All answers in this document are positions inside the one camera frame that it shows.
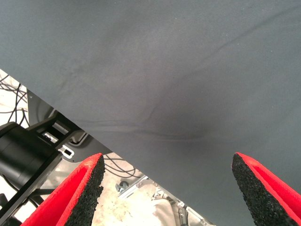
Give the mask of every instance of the gray cloth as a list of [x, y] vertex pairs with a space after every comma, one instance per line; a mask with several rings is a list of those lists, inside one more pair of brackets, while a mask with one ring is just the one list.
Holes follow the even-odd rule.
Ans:
[[301, 192], [299, 0], [4, 0], [0, 68], [216, 225], [236, 151]]

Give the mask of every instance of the black cylindrical motor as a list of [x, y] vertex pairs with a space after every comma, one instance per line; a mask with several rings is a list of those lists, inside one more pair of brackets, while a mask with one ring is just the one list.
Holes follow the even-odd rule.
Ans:
[[0, 174], [21, 188], [57, 150], [15, 122], [0, 126]]

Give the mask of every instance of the gray fabric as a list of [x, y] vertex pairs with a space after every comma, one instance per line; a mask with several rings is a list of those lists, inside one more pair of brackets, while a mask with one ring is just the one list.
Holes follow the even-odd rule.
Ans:
[[301, 192], [296, 0], [4, 0], [0, 68], [217, 225], [236, 151]]

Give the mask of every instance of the red foam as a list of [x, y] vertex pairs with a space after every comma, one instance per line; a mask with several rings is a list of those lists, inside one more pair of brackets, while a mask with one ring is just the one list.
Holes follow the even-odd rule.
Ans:
[[244, 162], [262, 182], [267, 191], [278, 200], [290, 218], [296, 221], [298, 225], [301, 225], [301, 195], [257, 160], [242, 153], [237, 154], [242, 157]]
[[101, 156], [85, 159], [21, 226], [65, 225]]

